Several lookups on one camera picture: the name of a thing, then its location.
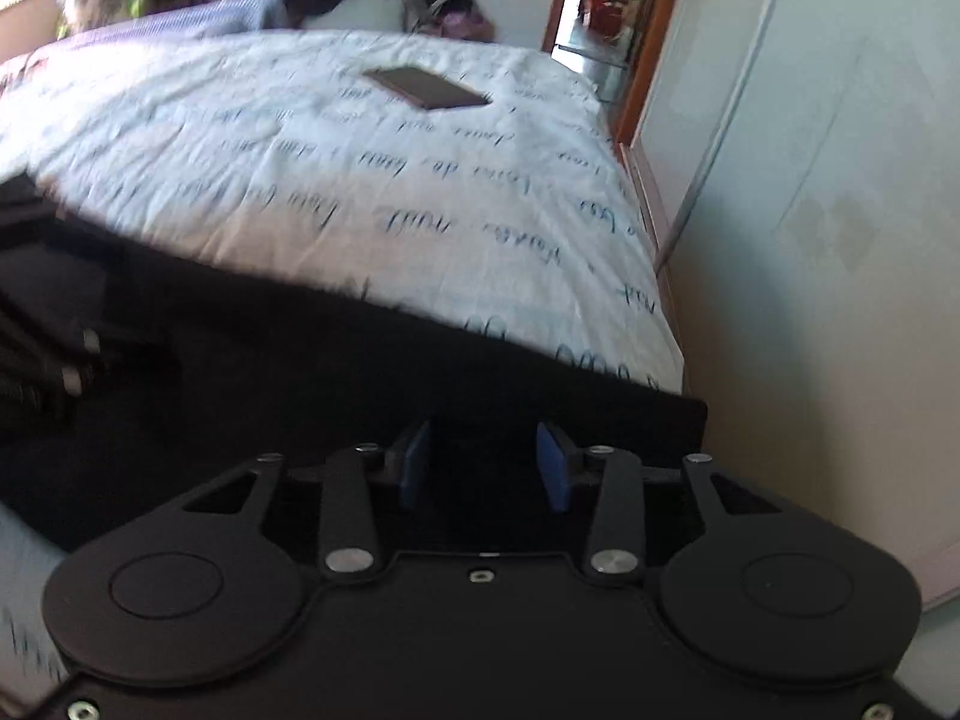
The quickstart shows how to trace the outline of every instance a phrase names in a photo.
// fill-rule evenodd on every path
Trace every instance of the blue gripper pad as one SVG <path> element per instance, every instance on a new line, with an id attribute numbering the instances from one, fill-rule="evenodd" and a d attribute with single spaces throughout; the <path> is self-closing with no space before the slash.
<path id="1" fill-rule="evenodd" d="M 430 423 L 425 422 L 416 431 L 403 453 L 403 466 L 400 471 L 400 506 L 403 509 L 409 511 L 414 508 L 429 461 Z"/>
<path id="2" fill-rule="evenodd" d="M 536 467 L 544 480 L 550 509 L 562 514 L 570 508 L 570 474 L 566 456 L 550 429 L 536 425 Z"/>

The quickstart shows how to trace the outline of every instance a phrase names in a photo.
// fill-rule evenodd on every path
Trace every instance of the doorway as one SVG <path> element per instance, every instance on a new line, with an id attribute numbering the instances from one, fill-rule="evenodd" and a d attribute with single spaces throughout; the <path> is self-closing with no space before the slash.
<path id="1" fill-rule="evenodd" d="M 562 0 L 544 50 L 593 85 L 611 120 L 623 109 L 652 0 Z"/>

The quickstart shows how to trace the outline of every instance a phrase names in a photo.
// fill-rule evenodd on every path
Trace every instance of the purple cloth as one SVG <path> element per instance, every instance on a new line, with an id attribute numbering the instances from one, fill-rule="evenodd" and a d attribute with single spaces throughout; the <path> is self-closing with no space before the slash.
<path id="1" fill-rule="evenodd" d="M 195 40 L 289 26 L 283 0 L 220 0 L 82 32 L 48 47 L 79 49 L 125 40 Z"/>

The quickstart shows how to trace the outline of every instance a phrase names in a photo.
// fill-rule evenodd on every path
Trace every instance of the round black disc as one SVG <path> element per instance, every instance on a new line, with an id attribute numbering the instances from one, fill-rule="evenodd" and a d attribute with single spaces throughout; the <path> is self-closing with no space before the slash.
<path id="1" fill-rule="evenodd" d="M 256 662 L 295 618 L 302 585 L 236 519 L 155 514 L 76 552 L 44 591 L 56 645 L 125 685 L 195 685 Z"/>
<path id="2" fill-rule="evenodd" d="M 813 517 L 730 517 L 670 560 L 664 613 L 691 646 L 751 676 L 849 680 L 892 669 L 920 619 L 909 572 Z"/>

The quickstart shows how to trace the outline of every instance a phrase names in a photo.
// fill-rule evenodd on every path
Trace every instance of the mattress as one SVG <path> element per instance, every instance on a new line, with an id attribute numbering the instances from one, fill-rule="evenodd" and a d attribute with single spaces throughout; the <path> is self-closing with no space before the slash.
<path id="1" fill-rule="evenodd" d="M 50 52 L 125 40 L 199 40 L 261 29 L 286 28 L 288 25 L 283 0 L 219 0 L 81 32 L 44 47 L 35 55 L 45 56 Z"/>
<path id="2" fill-rule="evenodd" d="M 491 104 L 428 113 L 362 76 L 405 64 Z M 543 53 L 285 30 L 55 53 L 0 98 L 0 176 L 23 169 L 181 258 L 680 390 L 601 105 Z"/>

